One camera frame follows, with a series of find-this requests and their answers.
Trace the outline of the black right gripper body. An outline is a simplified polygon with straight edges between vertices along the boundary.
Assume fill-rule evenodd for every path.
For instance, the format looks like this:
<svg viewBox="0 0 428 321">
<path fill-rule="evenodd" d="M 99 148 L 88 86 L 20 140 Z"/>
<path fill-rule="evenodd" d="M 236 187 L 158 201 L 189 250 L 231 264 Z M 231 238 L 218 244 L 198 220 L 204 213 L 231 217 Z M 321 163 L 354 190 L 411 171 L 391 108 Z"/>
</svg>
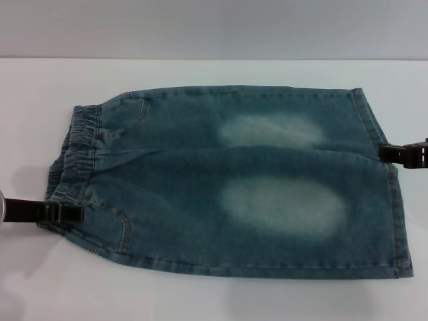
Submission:
<svg viewBox="0 0 428 321">
<path fill-rule="evenodd" d="M 404 167 L 405 168 L 427 168 L 427 145 L 428 139 L 423 142 L 406 144 Z"/>
</svg>

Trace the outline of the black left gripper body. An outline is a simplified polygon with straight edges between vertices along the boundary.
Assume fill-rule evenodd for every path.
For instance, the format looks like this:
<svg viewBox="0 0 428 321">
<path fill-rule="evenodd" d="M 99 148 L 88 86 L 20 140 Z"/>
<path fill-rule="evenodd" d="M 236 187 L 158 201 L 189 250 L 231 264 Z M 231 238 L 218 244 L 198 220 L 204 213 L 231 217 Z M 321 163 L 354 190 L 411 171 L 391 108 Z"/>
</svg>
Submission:
<svg viewBox="0 0 428 321">
<path fill-rule="evenodd" d="M 22 199 L 6 199 L 4 222 L 36 223 L 44 218 L 46 203 Z"/>
</svg>

